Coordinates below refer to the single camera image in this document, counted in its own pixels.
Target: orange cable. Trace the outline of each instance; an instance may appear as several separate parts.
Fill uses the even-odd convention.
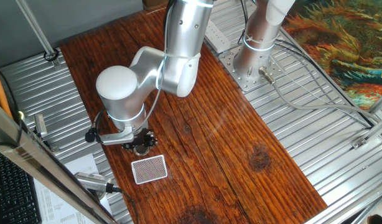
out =
[[[11,111],[10,111],[10,106],[9,106],[9,103],[7,102],[7,97],[6,97],[6,94],[4,92],[4,88],[2,86],[1,81],[0,81],[0,105],[1,105],[2,109],[10,116],[10,118],[13,119]]]

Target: power strip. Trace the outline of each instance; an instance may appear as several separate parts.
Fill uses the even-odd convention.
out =
[[[217,53],[221,53],[230,49],[231,43],[217,26],[209,19],[208,27],[205,33],[205,39],[215,49]]]

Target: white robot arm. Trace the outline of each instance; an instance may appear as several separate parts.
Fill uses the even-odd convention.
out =
[[[246,25],[243,46],[235,58],[238,73],[248,74],[268,64],[281,22],[294,1],[256,0],[258,8]],[[97,92],[119,131],[101,136],[102,144],[123,144],[139,156],[148,153],[156,140],[147,129],[144,101],[155,89],[179,97],[191,92],[212,7],[213,0],[170,0],[164,51],[143,47],[129,68],[113,66],[102,71]]]

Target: colorful painting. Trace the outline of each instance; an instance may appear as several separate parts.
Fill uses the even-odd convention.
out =
[[[360,108],[382,96],[382,0],[296,0],[283,27]]]

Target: wooden table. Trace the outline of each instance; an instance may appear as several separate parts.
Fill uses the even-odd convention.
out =
[[[162,6],[142,11],[61,45],[90,118],[104,107],[95,88],[102,70],[129,66],[142,46],[163,50],[164,13]],[[159,144],[146,157],[163,154],[167,178],[136,185],[130,163],[146,157],[105,147],[140,223],[302,223],[322,211],[320,195],[207,46],[201,54],[191,94],[161,94],[149,118]],[[101,128],[116,132],[107,118]]]

